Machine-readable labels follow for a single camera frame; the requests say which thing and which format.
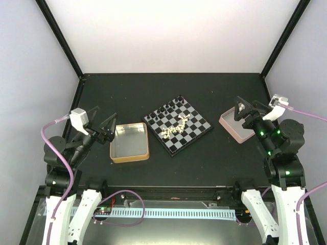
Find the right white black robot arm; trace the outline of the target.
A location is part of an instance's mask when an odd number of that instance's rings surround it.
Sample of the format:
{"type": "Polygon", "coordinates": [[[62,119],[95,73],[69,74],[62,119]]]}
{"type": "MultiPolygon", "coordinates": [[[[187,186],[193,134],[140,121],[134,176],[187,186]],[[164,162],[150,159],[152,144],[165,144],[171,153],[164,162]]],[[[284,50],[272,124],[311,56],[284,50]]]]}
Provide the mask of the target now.
{"type": "Polygon", "coordinates": [[[236,121],[243,129],[253,130],[265,151],[264,171],[274,195],[277,220],[265,205],[252,181],[236,183],[233,202],[249,210],[263,244],[309,244],[305,209],[301,197],[306,193],[303,165],[297,153],[304,145],[304,126],[293,119],[281,123],[288,101],[275,95],[268,106],[235,98],[236,121]]]}

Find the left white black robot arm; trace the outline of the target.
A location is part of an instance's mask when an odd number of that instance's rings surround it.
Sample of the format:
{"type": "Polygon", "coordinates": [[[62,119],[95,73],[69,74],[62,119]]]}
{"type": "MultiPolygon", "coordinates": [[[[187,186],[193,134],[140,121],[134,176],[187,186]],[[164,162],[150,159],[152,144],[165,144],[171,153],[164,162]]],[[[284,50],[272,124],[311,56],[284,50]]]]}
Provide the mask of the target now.
{"type": "Polygon", "coordinates": [[[115,137],[118,115],[114,113],[100,126],[94,127],[99,110],[99,107],[89,111],[76,108],[41,129],[41,137],[45,141],[43,160],[50,169],[45,178],[46,222],[43,244],[82,244],[96,207],[109,200],[107,181],[90,178],[83,188],[76,213],[71,214],[82,175],[78,166],[86,159],[94,143],[105,144],[112,142],[115,137]],[[48,127],[65,120],[70,120],[77,130],[71,141],[61,136],[46,137],[45,130],[48,127]]]}

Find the small green circuit board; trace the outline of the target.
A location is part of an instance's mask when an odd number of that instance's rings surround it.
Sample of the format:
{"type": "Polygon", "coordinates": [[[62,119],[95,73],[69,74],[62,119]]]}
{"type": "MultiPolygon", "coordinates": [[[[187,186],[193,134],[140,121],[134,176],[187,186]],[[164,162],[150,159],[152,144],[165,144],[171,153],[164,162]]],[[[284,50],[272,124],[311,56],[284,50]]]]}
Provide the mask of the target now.
{"type": "Polygon", "coordinates": [[[97,215],[109,215],[111,213],[111,207],[97,207],[95,214],[97,215]]]}

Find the pink metal tin tray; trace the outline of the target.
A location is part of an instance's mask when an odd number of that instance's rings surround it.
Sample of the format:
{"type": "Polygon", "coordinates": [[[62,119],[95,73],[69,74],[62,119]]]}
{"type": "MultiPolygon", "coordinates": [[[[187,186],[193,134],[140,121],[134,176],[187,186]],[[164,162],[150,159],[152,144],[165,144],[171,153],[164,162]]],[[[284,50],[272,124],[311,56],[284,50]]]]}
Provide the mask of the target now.
{"type": "Polygon", "coordinates": [[[234,108],[227,110],[220,116],[219,123],[237,143],[242,144],[254,136],[255,132],[253,130],[244,129],[242,124],[245,122],[245,120],[241,119],[240,121],[236,121],[234,119],[234,115],[234,108]]]}

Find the gold metal tin tray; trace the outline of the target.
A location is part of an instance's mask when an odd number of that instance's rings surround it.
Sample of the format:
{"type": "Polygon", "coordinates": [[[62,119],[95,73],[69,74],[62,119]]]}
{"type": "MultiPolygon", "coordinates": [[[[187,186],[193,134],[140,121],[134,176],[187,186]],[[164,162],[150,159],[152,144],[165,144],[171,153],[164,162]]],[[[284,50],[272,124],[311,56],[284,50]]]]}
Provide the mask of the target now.
{"type": "Polygon", "coordinates": [[[148,130],[144,122],[117,125],[110,143],[113,163],[147,160],[150,157],[148,130]]]}

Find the black and silver chessboard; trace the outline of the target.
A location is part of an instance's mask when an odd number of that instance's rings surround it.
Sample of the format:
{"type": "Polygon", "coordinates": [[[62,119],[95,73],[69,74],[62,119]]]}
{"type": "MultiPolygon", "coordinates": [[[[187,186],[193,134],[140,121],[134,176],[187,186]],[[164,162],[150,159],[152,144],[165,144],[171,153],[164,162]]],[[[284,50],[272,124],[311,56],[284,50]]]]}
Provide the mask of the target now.
{"type": "Polygon", "coordinates": [[[182,95],[146,114],[142,121],[172,157],[214,128],[182,95]]]}

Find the black aluminium frame left post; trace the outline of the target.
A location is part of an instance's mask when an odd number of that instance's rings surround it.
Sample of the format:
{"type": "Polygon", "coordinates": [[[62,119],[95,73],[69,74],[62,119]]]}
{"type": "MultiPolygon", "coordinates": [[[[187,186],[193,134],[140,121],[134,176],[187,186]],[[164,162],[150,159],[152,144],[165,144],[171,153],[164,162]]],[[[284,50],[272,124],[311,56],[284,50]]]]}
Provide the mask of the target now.
{"type": "Polygon", "coordinates": [[[53,34],[55,35],[58,43],[60,44],[63,52],[65,53],[68,61],[70,62],[73,70],[75,71],[77,77],[80,79],[84,76],[67,40],[65,39],[64,34],[62,33],[55,17],[53,16],[47,2],[45,0],[36,0],[36,4],[38,5],[39,9],[41,10],[44,18],[46,19],[49,27],[51,28],[53,34]]]}

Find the black aluminium frame post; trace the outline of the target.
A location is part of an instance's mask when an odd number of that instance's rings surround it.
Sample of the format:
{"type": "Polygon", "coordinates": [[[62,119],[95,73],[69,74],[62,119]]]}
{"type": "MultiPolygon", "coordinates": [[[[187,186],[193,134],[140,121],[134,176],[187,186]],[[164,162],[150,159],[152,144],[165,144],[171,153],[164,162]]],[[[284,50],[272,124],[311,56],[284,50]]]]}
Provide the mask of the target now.
{"type": "Polygon", "coordinates": [[[65,53],[68,61],[70,62],[73,70],[75,71],[77,77],[80,79],[84,76],[67,40],[65,39],[64,34],[62,33],[55,17],[53,16],[47,2],[45,0],[36,0],[36,4],[38,5],[39,9],[41,10],[44,18],[46,19],[49,27],[51,28],[53,34],[55,35],[58,43],[60,44],[63,52],[65,53]]]}
{"type": "Polygon", "coordinates": [[[293,30],[295,29],[296,25],[298,24],[299,20],[301,19],[302,15],[304,14],[306,8],[308,7],[310,0],[300,0],[293,11],[289,21],[287,22],[282,34],[280,35],[272,53],[270,54],[263,70],[261,71],[260,75],[262,78],[266,78],[269,71],[273,67],[275,61],[277,60],[279,54],[281,53],[282,49],[284,48],[285,44],[287,43],[289,37],[291,36],[293,30]]]}

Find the black aluminium frame right post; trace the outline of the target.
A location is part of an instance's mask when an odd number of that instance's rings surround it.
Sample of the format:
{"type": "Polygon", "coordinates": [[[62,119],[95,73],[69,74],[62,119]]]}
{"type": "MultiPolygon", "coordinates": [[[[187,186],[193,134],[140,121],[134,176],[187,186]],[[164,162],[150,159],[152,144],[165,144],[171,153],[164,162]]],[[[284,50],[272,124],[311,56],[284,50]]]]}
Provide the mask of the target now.
{"type": "Polygon", "coordinates": [[[260,75],[262,78],[266,78],[269,71],[273,67],[275,61],[277,60],[279,54],[281,53],[282,49],[284,48],[285,44],[287,43],[289,37],[291,36],[293,30],[295,29],[296,25],[298,24],[299,20],[301,19],[302,15],[304,14],[306,8],[308,7],[310,0],[300,0],[293,11],[289,21],[287,22],[282,34],[280,35],[272,53],[270,54],[263,70],[261,71],[260,75]]]}

